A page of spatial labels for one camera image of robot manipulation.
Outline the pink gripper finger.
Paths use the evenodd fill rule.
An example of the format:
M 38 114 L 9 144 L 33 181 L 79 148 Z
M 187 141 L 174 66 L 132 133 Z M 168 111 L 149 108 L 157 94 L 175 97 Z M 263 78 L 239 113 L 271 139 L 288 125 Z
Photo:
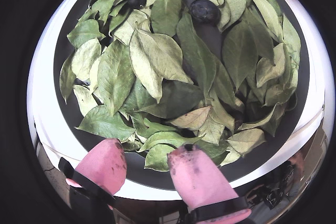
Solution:
M 113 209 L 114 195 L 121 189 L 127 175 L 124 149 L 117 138 L 101 141 L 75 168 L 65 158 L 60 158 L 58 168 L 69 186 L 84 190 L 110 209 Z
M 185 144 L 167 154 L 174 188 L 189 207 L 185 223 L 238 223 L 251 209 L 197 145 Z

